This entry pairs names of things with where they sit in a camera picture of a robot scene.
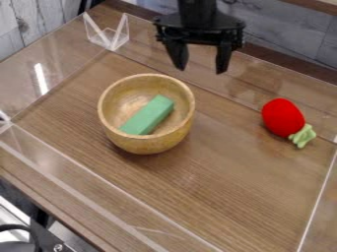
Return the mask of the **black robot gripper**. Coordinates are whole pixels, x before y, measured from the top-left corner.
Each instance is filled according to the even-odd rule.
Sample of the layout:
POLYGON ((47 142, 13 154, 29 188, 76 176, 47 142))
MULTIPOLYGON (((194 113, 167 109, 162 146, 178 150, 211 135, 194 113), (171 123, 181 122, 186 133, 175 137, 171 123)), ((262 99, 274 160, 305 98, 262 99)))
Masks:
POLYGON ((231 49, 243 45, 246 24, 239 19, 217 11, 206 24, 189 26, 178 14, 157 16, 153 20, 157 28, 157 40, 165 44, 177 69, 183 71, 189 62, 189 44, 217 46, 215 72, 227 70, 231 49))

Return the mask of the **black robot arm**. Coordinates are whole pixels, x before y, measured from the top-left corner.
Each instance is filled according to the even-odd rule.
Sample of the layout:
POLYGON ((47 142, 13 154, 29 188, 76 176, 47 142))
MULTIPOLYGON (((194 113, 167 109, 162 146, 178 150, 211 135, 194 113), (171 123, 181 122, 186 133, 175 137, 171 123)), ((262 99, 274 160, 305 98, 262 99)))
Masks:
POLYGON ((243 47, 246 24, 218 10, 217 0, 178 0, 178 12, 157 16, 153 24, 157 40, 181 71, 187 66, 190 44, 214 46, 215 72, 227 71, 231 52, 243 47))

